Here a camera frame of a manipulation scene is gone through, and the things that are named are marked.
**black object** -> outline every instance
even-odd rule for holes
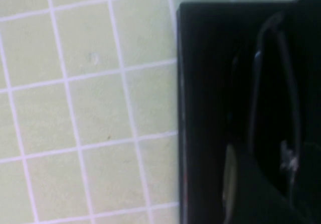
[[[321,223],[320,52],[321,0],[180,5],[182,224]]]

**tiled wall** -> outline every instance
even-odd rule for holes
[[[181,1],[0,0],[0,223],[178,223]]]

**small speck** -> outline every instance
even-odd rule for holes
[[[99,54],[97,52],[90,53],[90,63],[94,65],[99,63]]]

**black device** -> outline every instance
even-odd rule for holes
[[[177,16],[181,224],[321,223],[321,0]]]

